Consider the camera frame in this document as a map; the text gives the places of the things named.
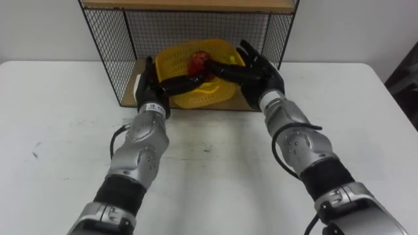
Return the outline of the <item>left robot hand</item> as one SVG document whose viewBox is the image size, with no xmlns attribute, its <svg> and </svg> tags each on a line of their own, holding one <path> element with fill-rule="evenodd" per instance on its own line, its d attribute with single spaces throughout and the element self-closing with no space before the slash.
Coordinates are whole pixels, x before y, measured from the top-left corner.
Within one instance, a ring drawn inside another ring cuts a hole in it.
<svg viewBox="0 0 418 235">
<path fill-rule="evenodd" d="M 203 85 L 208 76 L 204 70 L 194 75 L 179 75 L 162 82 L 158 81 L 156 65 L 151 57 L 145 60 L 145 69 L 141 73 L 135 99 L 137 110 L 148 103 L 156 103 L 162 106 L 166 119 L 170 117 L 169 98 L 193 91 Z"/>
</svg>

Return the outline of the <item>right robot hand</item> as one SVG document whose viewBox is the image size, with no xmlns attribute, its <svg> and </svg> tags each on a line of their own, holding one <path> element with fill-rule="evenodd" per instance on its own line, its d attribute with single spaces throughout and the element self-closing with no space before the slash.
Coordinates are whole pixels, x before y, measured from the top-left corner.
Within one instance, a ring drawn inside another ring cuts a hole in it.
<svg viewBox="0 0 418 235">
<path fill-rule="evenodd" d="M 228 65 L 213 59 L 205 62 L 205 69 L 214 76 L 238 84 L 248 106 L 259 111 L 263 93 L 275 89 L 285 93 L 284 80 L 274 65 L 248 41 L 242 39 L 236 49 L 244 65 Z"/>
</svg>

